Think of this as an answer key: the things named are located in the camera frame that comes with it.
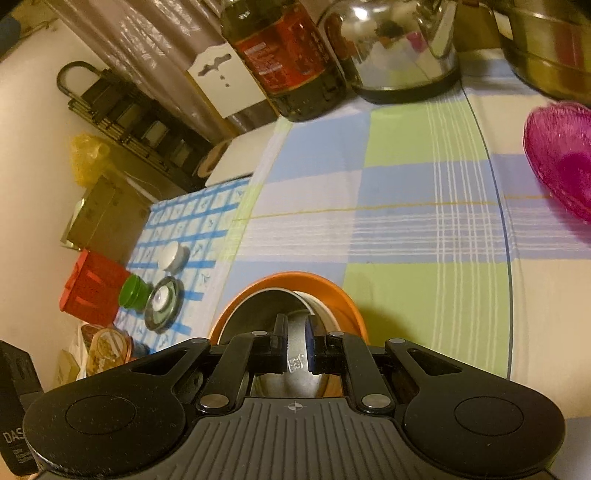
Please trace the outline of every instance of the magenta plastic bowl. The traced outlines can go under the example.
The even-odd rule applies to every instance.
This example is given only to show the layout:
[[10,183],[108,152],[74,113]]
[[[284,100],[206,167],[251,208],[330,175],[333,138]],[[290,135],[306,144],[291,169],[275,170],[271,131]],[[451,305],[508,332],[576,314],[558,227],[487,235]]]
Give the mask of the magenta plastic bowl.
[[574,102],[533,110],[525,123],[523,147],[551,195],[591,222],[591,110]]

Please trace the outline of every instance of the metal rack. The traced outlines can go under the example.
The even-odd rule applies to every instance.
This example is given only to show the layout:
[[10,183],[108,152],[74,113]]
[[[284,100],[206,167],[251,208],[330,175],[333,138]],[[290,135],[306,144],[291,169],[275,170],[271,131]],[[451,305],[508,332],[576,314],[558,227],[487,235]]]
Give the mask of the metal rack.
[[[78,96],[64,84],[75,67],[90,70],[99,79]],[[197,170],[213,145],[169,113],[133,83],[102,72],[85,61],[65,65],[57,75],[57,87],[70,97],[68,107],[107,137],[125,147],[186,192],[204,188]]]

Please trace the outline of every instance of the glass bottle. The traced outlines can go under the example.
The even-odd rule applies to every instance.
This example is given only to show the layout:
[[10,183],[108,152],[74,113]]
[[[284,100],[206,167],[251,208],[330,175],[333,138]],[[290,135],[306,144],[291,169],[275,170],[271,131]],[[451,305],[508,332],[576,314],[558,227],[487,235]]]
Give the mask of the glass bottle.
[[225,0],[222,34],[287,119],[315,118],[345,97],[345,81],[299,2]]

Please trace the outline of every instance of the orange bowl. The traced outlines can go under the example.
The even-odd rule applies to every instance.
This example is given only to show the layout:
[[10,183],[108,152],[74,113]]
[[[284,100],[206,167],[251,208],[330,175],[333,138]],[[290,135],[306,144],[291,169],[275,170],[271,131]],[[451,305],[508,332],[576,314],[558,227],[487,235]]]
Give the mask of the orange bowl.
[[333,313],[342,332],[358,335],[365,343],[368,343],[368,333],[363,317],[353,300],[339,286],[313,273],[281,272],[254,282],[228,304],[210,333],[212,345],[219,342],[224,325],[242,301],[263,288],[285,288],[291,291],[302,291],[316,297]]

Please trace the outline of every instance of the red box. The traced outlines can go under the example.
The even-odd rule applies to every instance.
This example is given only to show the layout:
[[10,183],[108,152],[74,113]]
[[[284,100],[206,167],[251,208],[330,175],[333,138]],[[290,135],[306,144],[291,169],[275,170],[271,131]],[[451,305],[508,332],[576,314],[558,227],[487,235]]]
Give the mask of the red box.
[[64,287],[60,310],[108,327],[119,310],[119,292],[131,274],[103,255],[83,250]]

